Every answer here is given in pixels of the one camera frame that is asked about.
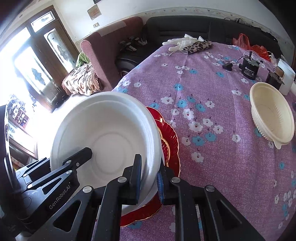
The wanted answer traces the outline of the wooden glass door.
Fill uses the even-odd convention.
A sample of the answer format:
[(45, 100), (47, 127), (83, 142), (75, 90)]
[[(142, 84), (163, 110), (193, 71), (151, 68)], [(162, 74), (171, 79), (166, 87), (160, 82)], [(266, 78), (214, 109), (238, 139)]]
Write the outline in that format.
[(1, 48), (11, 53), (13, 71), (36, 101), (50, 111), (62, 105), (68, 97), (62, 81), (79, 52), (53, 5), (17, 27)]

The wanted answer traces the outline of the red plastic bag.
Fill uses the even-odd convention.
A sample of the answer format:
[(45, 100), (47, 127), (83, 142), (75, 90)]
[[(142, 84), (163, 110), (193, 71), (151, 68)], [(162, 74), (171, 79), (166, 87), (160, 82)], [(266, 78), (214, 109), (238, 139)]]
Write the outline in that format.
[(267, 49), (264, 46), (260, 45), (250, 45), (248, 37), (243, 33), (239, 34), (239, 37), (237, 39), (233, 38), (232, 43), (233, 45), (236, 45), (242, 49), (252, 50), (256, 52), (261, 58), (269, 62), (271, 61)]

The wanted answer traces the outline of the black canister with cork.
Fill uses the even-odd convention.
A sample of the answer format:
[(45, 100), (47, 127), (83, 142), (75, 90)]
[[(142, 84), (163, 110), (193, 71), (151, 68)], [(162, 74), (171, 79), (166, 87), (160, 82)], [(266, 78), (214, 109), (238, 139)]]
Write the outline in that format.
[(272, 85), (277, 90), (279, 90), (281, 85), (284, 85), (282, 80), (283, 76), (284, 76), (284, 71), (277, 66), (274, 69), (274, 72), (269, 71), (265, 82)]

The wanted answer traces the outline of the patterned blanket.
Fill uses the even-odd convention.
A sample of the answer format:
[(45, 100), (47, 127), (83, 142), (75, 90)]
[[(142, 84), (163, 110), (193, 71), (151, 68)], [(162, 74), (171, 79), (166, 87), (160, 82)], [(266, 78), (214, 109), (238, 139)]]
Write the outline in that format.
[(104, 90), (91, 63), (83, 64), (73, 69), (62, 81), (62, 87), (68, 95), (81, 94), (91, 96)]

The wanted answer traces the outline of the small black adapter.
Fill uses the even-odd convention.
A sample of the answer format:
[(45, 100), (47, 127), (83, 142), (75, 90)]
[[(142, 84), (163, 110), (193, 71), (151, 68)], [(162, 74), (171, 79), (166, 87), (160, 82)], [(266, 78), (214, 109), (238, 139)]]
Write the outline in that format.
[(227, 62), (225, 64), (222, 65), (222, 68), (227, 70), (227, 71), (232, 71), (232, 67), (233, 67), (233, 63), (232, 62)]

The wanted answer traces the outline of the white glove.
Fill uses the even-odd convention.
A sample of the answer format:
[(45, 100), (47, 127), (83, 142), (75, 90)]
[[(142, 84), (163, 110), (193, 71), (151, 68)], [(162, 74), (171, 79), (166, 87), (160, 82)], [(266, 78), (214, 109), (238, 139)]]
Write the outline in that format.
[(194, 44), (197, 41), (204, 41), (204, 39), (201, 36), (194, 38), (185, 34), (183, 38), (169, 39), (166, 42), (162, 42), (162, 45), (172, 45), (172, 47), (169, 47), (169, 51), (173, 53), (182, 51), (185, 47)]

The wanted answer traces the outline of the small wall plaque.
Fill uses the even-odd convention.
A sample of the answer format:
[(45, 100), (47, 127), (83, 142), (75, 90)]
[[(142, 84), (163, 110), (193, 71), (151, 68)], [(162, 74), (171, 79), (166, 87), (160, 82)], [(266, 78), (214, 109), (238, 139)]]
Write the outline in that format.
[(89, 17), (91, 18), (91, 20), (94, 20), (95, 18), (97, 18), (98, 16), (101, 15), (101, 11), (98, 7), (98, 5), (94, 5), (92, 6), (90, 9), (87, 10), (87, 13), (89, 15)]

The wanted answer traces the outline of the red plate with sticker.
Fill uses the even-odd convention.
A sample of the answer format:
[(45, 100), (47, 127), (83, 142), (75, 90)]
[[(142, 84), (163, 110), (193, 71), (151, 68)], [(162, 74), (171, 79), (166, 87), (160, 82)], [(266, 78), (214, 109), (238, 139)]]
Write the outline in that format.
[[(161, 113), (155, 108), (147, 107), (152, 114), (162, 142), (165, 165), (173, 170), (175, 176), (180, 175), (179, 141), (173, 127), (168, 124)], [(120, 226), (125, 227), (136, 221), (146, 220), (155, 215), (162, 207), (158, 193), (144, 206), (121, 217)]]

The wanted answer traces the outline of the purple floral tablecloth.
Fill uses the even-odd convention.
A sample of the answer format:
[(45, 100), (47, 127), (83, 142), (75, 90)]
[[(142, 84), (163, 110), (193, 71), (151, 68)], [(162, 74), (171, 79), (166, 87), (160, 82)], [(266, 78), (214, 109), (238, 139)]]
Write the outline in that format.
[(115, 91), (158, 110), (174, 128), (182, 179), (215, 186), (265, 240), (277, 240), (295, 214), (295, 141), (277, 149), (256, 129), (254, 81), (222, 67), (243, 54), (220, 43), (191, 55), (161, 46)]

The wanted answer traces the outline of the white foam bowl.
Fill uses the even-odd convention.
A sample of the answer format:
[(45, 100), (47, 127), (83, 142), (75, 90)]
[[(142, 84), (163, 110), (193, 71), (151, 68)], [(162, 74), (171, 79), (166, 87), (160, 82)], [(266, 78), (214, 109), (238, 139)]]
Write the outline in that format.
[(72, 109), (60, 124), (53, 141), (50, 167), (55, 170), (83, 148), (92, 157), (77, 170), (80, 187), (105, 186), (142, 157), (137, 205), (124, 205), (128, 214), (148, 204), (157, 192), (156, 177), (164, 158), (156, 122), (136, 98), (119, 92), (94, 94)]

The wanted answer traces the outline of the leopard print pouch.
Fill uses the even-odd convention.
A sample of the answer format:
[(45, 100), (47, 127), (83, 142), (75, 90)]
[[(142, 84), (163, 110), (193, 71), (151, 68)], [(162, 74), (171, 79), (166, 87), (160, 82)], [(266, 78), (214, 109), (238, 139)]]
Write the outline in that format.
[(189, 54), (193, 54), (196, 52), (202, 52), (202, 51), (211, 49), (212, 47), (213, 47), (213, 43), (211, 41), (206, 41), (206, 40), (197, 41), (194, 44), (191, 44), (191, 45), (185, 47), (182, 50), (182, 53), (189, 55)]

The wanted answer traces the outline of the white plastic jar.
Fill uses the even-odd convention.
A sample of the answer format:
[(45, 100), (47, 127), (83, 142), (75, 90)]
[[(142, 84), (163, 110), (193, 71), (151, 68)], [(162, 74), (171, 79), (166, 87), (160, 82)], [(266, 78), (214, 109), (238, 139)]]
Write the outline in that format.
[(291, 68), (291, 66), (289, 66), (288, 63), (286, 63), (282, 59), (279, 59), (277, 66), (281, 70), (283, 70), (283, 78), (282, 78), (283, 84), (279, 88), (279, 91), (283, 95), (288, 95), (288, 93), (292, 87), (292, 84), (294, 82), (294, 79), (295, 79), (295, 72)]

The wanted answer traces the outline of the large cream plastic bowl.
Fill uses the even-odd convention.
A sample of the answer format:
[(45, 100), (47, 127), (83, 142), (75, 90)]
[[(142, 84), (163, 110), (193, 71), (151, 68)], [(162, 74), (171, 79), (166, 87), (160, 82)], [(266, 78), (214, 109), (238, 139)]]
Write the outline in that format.
[(257, 82), (250, 92), (251, 115), (259, 133), (279, 150), (295, 134), (295, 120), (285, 97), (272, 85)]

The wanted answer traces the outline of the black round canister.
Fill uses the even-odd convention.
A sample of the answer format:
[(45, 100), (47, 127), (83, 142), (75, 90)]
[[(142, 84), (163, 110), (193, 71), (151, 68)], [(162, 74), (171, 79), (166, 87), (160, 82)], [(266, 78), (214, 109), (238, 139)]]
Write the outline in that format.
[(242, 64), (239, 64), (242, 75), (250, 80), (255, 80), (259, 70), (258, 55), (248, 50), (242, 56), (242, 59)]

